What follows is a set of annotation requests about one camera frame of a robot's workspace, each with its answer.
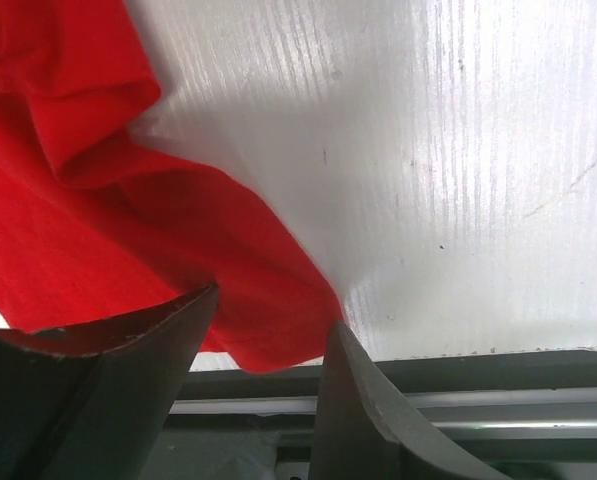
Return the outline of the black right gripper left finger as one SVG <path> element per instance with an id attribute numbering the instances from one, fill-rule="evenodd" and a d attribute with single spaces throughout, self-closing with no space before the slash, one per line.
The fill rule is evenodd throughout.
<path id="1" fill-rule="evenodd" d="M 0 479 L 135 479 L 219 291 L 68 327 L 0 329 Z"/>

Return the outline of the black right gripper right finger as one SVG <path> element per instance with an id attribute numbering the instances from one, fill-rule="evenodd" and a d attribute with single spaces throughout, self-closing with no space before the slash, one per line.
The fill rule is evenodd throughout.
<path id="1" fill-rule="evenodd" d="M 310 479 L 505 479 L 429 422 L 372 362 L 349 327 L 330 330 Z"/>

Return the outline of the red t shirt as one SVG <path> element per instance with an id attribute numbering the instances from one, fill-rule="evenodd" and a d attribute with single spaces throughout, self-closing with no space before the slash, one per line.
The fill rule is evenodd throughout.
<path id="1" fill-rule="evenodd" d="M 0 1 L 0 313 L 37 331 L 220 290 L 202 348 L 267 373 L 342 317 L 267 204 L 136 144 L 159 84 L 120 1 Z"/>

